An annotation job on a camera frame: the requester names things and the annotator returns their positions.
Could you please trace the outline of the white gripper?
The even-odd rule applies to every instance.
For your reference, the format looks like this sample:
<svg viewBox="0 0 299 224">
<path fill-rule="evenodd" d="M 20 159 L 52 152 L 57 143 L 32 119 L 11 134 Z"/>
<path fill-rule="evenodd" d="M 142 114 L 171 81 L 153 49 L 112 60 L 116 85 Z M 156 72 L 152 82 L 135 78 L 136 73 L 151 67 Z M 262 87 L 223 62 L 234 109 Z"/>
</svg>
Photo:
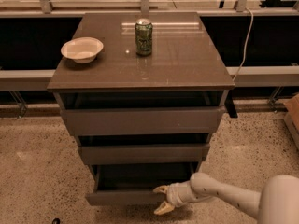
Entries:
<svg viewBox="0 0 299 224">
<path fill-rule="evenodd" d="M 154 193 L 166 194 L 167 201 L 163 201 L 154 211 L 154 214 L 161 216 L 172 212 L 175 207 L 181 207 L 187 203 L 195 203 L 199 200 L 198 195 L 192 190 L 189 181 L 183 183 L 174 183 L 169 187 L 161 185 L 153 190 Z"/>
</svg>

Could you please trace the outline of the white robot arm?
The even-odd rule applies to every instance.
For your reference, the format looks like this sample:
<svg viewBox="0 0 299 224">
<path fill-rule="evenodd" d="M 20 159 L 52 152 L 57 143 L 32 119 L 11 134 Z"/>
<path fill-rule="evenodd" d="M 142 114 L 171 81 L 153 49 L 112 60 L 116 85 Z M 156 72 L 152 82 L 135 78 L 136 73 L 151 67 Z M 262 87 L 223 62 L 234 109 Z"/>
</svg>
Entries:
<svg viewBox="0 0 299 224">
<path fill-rule="evenodd" d="M 254 218 L 257 224 L 299 224 L 299 179 L 291 175 L 276 175 L 257 192 L 194 173 L 189 181 L 162 185 L 153 192 L 165 195 L 154 211 L 159 216 L 215 197 Z"/>
</svg>

